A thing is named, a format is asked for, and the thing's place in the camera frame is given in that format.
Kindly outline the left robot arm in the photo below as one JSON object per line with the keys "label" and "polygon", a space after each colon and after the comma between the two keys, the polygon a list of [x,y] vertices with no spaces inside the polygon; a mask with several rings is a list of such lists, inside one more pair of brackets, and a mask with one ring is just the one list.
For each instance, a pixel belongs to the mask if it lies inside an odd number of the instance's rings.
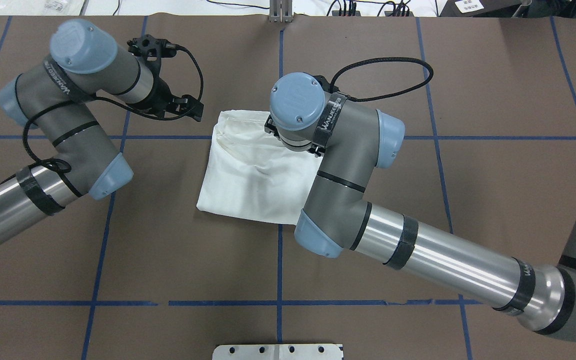
{"label": "left robot arm", "polygon": [[202,94],[175,96],[162,59],[180,44],[150,34],[122,48],[94,23],[74,18],[50,37],[49,53],[0,91],[0,107],[22,126],[32,159],[0,183],[0,245],[76,199],[99,200],[128,184],[133,170],[87,107],[104,101],[156,121],[201,121]]}

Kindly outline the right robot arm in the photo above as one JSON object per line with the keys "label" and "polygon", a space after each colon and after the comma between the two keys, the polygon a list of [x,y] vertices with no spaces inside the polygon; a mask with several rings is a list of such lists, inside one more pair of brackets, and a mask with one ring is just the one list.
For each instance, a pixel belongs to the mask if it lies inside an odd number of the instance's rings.
{"label": "right robot arm", "polygon": [[406,136],[303,72],[279,78],[269,105],[268,132],[321,162],[302,248],[366,256],[576,342],[576,139]]}

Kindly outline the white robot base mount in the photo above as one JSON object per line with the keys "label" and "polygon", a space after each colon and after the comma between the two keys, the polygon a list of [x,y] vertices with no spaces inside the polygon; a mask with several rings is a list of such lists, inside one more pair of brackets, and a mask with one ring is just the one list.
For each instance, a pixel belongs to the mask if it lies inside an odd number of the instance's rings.
{"label": "white robot base mount", "polygon": [[215,347],[213,360],[343,360],[342,344],[222,344]]}

